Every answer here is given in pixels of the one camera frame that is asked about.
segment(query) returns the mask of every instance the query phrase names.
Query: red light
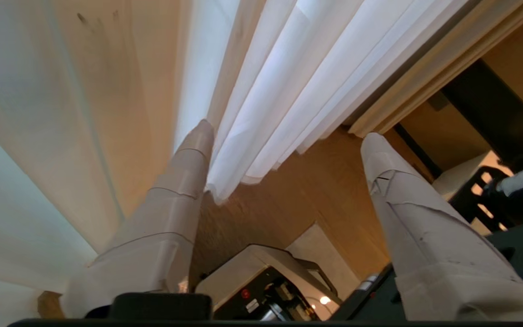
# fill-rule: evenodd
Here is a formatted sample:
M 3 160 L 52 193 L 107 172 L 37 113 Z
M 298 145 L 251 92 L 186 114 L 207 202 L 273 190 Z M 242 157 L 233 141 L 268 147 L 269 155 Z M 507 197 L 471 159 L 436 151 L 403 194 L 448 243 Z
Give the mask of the red light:
M 246 290 L 245 288 L 243 290 L 241 290 L 241 297 L 244 298 L 244 299 L 249 299 L 249 297 L 251 296 L 251 294 L 249 293 L 248 290 Z

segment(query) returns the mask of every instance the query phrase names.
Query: sheer curtain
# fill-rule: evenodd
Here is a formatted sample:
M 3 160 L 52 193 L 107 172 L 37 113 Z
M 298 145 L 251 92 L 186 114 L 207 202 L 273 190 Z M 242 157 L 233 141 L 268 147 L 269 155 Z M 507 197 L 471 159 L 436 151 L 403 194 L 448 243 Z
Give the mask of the sheer curtain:
M 465 2 L 0 1 L 0 322 L 64 291 L 199 120 L 222 203 L 328 136 Z

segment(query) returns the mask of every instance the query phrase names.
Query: curtain fold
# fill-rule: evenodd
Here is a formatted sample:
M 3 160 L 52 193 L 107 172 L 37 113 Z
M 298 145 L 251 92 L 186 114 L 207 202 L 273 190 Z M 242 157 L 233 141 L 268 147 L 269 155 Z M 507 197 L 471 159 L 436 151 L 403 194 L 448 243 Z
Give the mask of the curtain fold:
M 7 309 L 63 292 L 201 119 L 222 203 L 328 136 L 466 1 L 0 1 Z

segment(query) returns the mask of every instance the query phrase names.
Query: white curtain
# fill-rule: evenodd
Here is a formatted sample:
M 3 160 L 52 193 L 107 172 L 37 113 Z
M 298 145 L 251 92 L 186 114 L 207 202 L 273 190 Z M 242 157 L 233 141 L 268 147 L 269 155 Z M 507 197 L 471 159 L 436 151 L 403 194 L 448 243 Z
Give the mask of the white curtain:
M 0 324 L 64 291 L 199 120 L 222 203 L 328 136 L 465 2 L 0 0 Z

